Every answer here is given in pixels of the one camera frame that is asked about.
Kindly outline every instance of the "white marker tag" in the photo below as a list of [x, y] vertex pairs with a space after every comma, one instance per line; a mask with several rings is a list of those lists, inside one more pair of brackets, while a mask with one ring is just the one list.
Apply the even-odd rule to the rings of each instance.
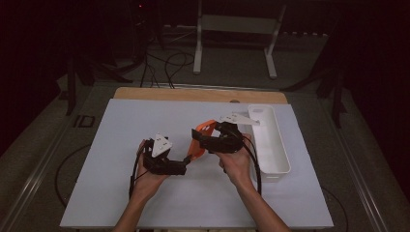
[[159, 156], [160, 154], [164, 153], [168, 149], [172, 147], [172, 143], [169, 142], [164, 136], [157, 133], [155, 135], [155, 142], [153, 148], [153, 158]]
[[241, 114], [232, 113], [231, 115], [221, 117], [223, 122], [232, 123], [232, 124], [241, 124], [241, 125], [260, 125], [259, 121], [252, 120], [248, 117], [245, 117]]

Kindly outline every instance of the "dark gray floor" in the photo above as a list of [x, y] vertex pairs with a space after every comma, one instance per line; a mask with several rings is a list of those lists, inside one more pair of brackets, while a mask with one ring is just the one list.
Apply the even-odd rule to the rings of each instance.
[[[209, 42], [204, 47], [201, 75], [194, 75], [189, 65], [177, 72], [172, 81], [176, 87], [275, 91], [307, 77], [325, 41], [326, 38], [281, 36], [274, 52], [278, 70], [276, 80], [268, 77], [260, 48], [221, 48], [218, 43]], [[183, 43], [168, 43], [166, 51], [158, 48], [153, 44], [149, 53], [166, 59], [176, 52], [171, 48], [193, 54], [194, 42], [185, 38]], [[184, 62], [184, 59], [180, 55], [170, 62]], [[151, 79], [155, 78], [161, 87], [167, 87], [164, 62], [149, 57], [148, 63], [153, 72], [155, 69], [155, 75], [152, 77], [152, 73], [147, 72], [144, 86], [150, 86]], [[176, 69], [170, 67], [169, 71], [172, 73]], [[142, 73], [143, 66], [125, 77], [134, 80], [131, 86], [139, 86]], [[348, 91], [343, 93], [347, 112], [341, 115], [342, 129], [339, 130], [329, 117], [331, 100], [319, 100], [314, 94], [317, 84], [312, 83], [296, 93], [286, 93], [286, 97], [294, 108], [335, 223], [334, 228], [323, 231], [410, 231], [408, 202]], [[26, 207], [18, 214], [13, 231], [70, 231], [58, 226], [64, 207], [54, 190], [57, 168], [69, 154], [85, 146], [68, 159], [58, 176], [60, 191], [69, 198], [87, 155], [86, 145], [93, 141], [106, 104], [119, 86], [123, 85], [99, 78], [94, 87], [79, 88], [79, 103], [72, 118], [64, 116], [67, 103], [55, 100], [0, 159], [0, 216], [4, 219], [41, 156], [52, 153], [44, 178], [34, 197], [27, 200]], [[77, 115], [93, 116], [96, 124], [92, 128], [73, 128]], [[59, 141], [55, 141], [64, 125], [68, 125], [67, 129]], [[53, 139], [58, 142], [55, 149], [51, 144]]]

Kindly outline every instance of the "white tabletop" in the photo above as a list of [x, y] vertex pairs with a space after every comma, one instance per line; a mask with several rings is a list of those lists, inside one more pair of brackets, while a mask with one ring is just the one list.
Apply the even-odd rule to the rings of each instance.
[[[291, 228], [333, 226], [304, 139], [289, 104], [274, 104], [291, 171], [277, 183], [263, 183], [262, 196]], [[135, 152], [156, 133], [173, 143], [171, 160], [182, 160], [190, 130], [248, 104], [198, 101], [111, 100], [61, 221], [62, 227], [113, 227], [128, 203]], [[146, 205], [140, 228], [239, 229], [255, 224], [236, 189], [204, 154], [185, 176], [171, 176]]]

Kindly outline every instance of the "person's left hand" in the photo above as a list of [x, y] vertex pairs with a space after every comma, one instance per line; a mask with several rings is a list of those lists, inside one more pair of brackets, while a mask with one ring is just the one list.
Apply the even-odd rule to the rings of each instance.
[[[142, 140], [141, 144], [139, 144], [139, 149], [142, 149], [144, 143], [145, 140]], [[138, 170], [136, 172], [136, 177], [140, 177], [135, 181], [135, 187], [132, 191], [132, 198], [143, 197], [148, 201], [155, 195], [157, 190], [160, 188], [160, 185], [168, 177], [168, 175], [152, 174], [144, 167], [143, 162], [144, 154], [142, 153], [139, 157]]]

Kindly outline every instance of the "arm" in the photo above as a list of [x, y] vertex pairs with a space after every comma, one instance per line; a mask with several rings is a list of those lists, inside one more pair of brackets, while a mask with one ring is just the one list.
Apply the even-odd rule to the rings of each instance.
[[[139, 148], [142, 147], [144, 142], [145, 141], [141, 142]], [[144, 156], [141, 156], [138, 161], [137, 177], [147, 171], [143, 165], [143, 158]], [[115, 225], [113, 231], [135, 231], [135, 227], [138, 224], [145, 204], [155, 195], [160, 188], [160, 185], [167, 177], [168, 176], [165, 175], [155, 175], [151, 172], [143, 174], [143, 176], [136, 181], [130, 202]]]
[[258, 230], [260, 232], [290, 231], [254, 188], [249, 175], [250, 156], [247, 150], [242, 148], [234, 154], [216, 153], [216, 155], [220, 157], [220, 166], [225, 169], [230, 181], [236, 187]]

